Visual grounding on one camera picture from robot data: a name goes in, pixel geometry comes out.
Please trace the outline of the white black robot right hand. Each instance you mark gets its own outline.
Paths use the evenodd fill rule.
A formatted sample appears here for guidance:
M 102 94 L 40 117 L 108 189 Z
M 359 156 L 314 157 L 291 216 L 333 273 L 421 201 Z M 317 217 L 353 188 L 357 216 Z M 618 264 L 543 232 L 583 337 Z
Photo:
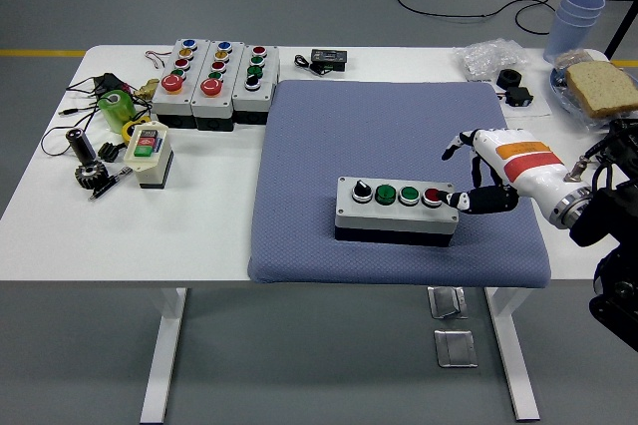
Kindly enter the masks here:
M 463 213 L 513 210 L 520 197 L 532 198 L 545 219 L 571 228 L 587 206 L 591 187 L 568 176 L 568 169 L 545 143 L 522 129 L 477 129 L 459 133 L 445 149 L 448 160 L 462 146 L 472 148 L 474 188 L 438 192 L 437 199 Z

